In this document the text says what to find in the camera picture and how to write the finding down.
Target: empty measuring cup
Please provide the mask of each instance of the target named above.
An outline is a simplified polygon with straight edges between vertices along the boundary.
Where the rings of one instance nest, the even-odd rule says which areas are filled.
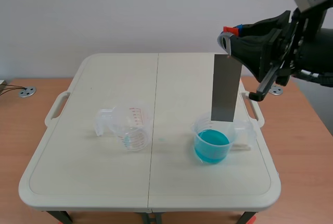
[[[194,149],[198,157],[206,163],[219,163],[242,136],[255,139],[255,132],[250,122],[211,121],[211,113],[200,116],[192,125]]]
[[[95,118],[95,131],[101,136],[107,126],[127,150],[138,151],[151,141],[151,119],[146,105],[126,103],[100,110]]]

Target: wooden desk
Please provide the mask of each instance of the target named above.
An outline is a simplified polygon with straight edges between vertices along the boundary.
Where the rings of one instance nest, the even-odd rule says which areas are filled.
[[[18,183],[46,129],[44,119],[71,79],[19,79],[12,84],[36,86],[37,93],[19,98],[17,91],[0,96],[0,223],[56,224],[47,213],[27,207]],[[243,78],[254,90],[254,78]],[[333,208],[333,137],[305,96],[290,82],[281,96],[260,103],[262,129],[280,174],[282,191],[272,208],[257,214],[255,224],[331,223]],[[74,223],[141,223],[131,213],[72,213]],[[166,213],[163,223],[235,223],[239,213]]]

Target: white table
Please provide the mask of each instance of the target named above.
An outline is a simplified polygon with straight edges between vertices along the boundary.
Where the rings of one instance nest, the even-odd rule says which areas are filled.
[[[253,122],[257,143],[251,151],[231,152],[217,165],[202,164],[193,154],[190,125],[211,108],[213,61],[213,53],[97,54],[84,60],[45,119],[48,128],[19,184],[21,199],[63,223],[70,223],[67,210],[241,210],[252,216],[270,207],[280,180],[256,103],[259,122],[249,118],[240,95],[235,113]],[[239,91],[245,92],[242,84]],[[155,110],[152,145],[139,152],[124,150],[111,134],[94,133],[97,111],[124,98]]]

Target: blue liquid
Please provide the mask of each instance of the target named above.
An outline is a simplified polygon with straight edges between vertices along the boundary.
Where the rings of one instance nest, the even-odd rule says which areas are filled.
[[[196,142],[194,147],[198,157],[207,163],[219,163],[222,161],[229,151],[229,147],[223,147],[223,145],[229,144],[228,138],[216,130],[208,129],[198,134],[205,142],[214,145],[221,145],[221,147],[210,146],[203,142]]]

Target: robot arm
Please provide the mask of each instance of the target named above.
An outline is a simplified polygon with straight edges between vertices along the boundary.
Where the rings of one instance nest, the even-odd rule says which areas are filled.
[[[225,27],[218,43],[260,82],[249,97],[262,101],[290,76],[333,87],[333,30],[321,29],[333,0],[295,0],[298,8],[254,24]]]

